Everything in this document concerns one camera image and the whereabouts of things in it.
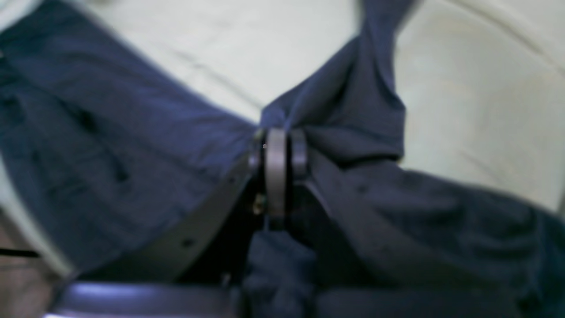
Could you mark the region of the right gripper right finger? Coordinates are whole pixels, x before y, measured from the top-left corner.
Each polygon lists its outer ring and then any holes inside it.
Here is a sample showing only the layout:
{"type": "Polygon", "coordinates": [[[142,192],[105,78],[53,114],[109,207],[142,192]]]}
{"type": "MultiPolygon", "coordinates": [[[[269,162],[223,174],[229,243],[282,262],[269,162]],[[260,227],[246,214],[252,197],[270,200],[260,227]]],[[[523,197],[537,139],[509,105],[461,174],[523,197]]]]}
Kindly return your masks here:
{"type": "Polygon", "coordinates": [[[308,143],[301,129],[289,133],[290,203],[289,229],[312,248],[332,248],[335,229],[328,204],[321,197],[309,171],[308,143]]]}

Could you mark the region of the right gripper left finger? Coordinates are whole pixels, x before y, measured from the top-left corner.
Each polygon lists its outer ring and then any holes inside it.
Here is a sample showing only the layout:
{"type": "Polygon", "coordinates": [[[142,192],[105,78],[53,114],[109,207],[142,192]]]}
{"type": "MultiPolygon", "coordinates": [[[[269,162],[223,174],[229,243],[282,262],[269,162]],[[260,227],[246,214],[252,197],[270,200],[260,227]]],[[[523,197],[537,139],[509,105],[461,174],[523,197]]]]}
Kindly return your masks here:
{"type": "Polygon", "coordinates": [[[255,231],[288,211],[288,134],[260,129],[196,209],[151,243],[69,282],[47,318],[247,318],[255,231]]]}

